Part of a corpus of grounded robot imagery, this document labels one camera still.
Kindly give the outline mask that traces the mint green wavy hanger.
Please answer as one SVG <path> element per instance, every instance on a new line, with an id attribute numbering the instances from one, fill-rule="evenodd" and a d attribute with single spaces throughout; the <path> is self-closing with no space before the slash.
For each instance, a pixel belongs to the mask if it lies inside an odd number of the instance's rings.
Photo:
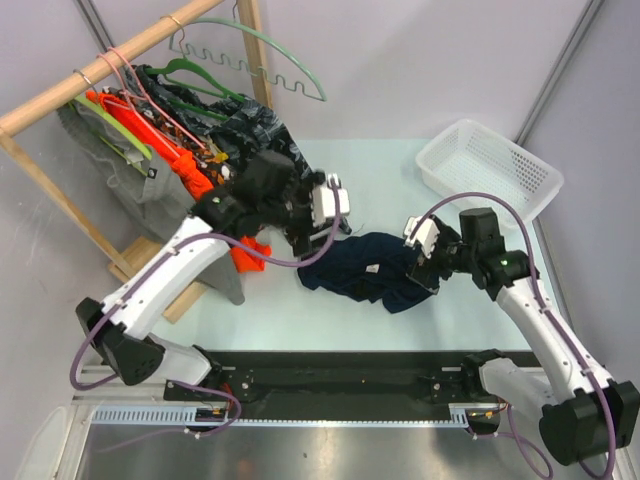
<path id="1" fill-rule="evenodd" d="M 236 72 L 243 72 L 253 78 L 257 78 L 259 75 L 262 75 L 263 78 L 272 86 L 279 86 L 291 93 L 300 93 L 302 96 L 318 102 L 326 103 L 328 101 L 327 94 L 317 76 L 291 51 L 264 33 L 225 18 L 199 18 L 193 21 L 192 24 L 219 25 L 240 31 L 243 34 L 248 35 L 251 39 L 257 40 L 260 46 L 268 46 L 270 49 L 276 51 L 300 72 L 304 77 L 304 80 L 290 81 L 280 73 L 269 71 L 267 67 L 252 67 L 246 59 L 234 59 L 226 53 L 213 54 L 208 48 L 197 47 L 196 45 L 185 42 L 184 40 L 178 41 L 175 38 L 176 34 L 172 34 L 169 37 L 169 51 L 173 51 L 178 54 L 185 54 L 188 59 L 206 60 L 218 66 L 225 66 Z"/>

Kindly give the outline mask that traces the navy blue shorts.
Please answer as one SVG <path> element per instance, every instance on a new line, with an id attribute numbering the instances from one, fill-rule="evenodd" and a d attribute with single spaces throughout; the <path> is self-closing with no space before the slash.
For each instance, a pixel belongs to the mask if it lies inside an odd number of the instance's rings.
<path id="1" fill-rule="evenodd" d="M 402 238 L 371 232 L 336 241 L 317 262 L 297 270 L 302 285 L 323 288 L 356 302 L 380 301 L 391 314 L 409 310 L 436 295 L 439 278 L 422 286 L 409 277 L 419 252 Z"/>

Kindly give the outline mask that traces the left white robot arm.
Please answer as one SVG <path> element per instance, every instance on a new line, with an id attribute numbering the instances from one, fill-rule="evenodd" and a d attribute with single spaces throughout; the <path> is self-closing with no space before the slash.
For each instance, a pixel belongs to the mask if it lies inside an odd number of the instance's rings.
<path id="1" fill-rule="evenodd" d="M 159 374 L 186 385 L 197 398 L 214 397 L 221 376 L 202 349 L 155 340 L 151 331 L 161 314 L 207 267 L 231 247 L 268 263 L 273 257 L 242 243 L 265 226 L 293 234 L 300 268 L 327 251 L 312 249 L 311 232 L 339 225 L 349 210 L 339 177 L 315 170 L 300 176 L 288 157 L 262 151 L 246 170 L 206 193 L 191 208 L 178 230 L 159 252 L 118 290 L 97 301 L 84 298 L 75 313 L 85 339 L 76 353 L 70 380 L 77 390 L 89 386 L 78 379 L 84 352 L 93 348 L 111 367 L 114 378 L 138 385 Z"/>

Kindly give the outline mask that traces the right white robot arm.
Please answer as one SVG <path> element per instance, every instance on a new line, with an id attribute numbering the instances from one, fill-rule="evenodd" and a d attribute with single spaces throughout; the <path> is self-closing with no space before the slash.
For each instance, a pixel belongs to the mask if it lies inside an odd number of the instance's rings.
<path id="1" fill-rule="evenodd" d="M 639 391 L 618 383 L 581 344 L 549 299 L 522 250 L 508 250 L 496 213 L 464 210 L 460 228 L 436 216 L 408 219 L 403 237 L 418 250 L 409 277 L 429 288 L 455 273 L 470 275 L 516 324 L 545 372 L 540 381 L 497 350 L 465 360 L 463 393 L 473 401 L 506 400 L 536 423 L 547 451 L 562 465 L 627 447 L 639 414 Z"/>

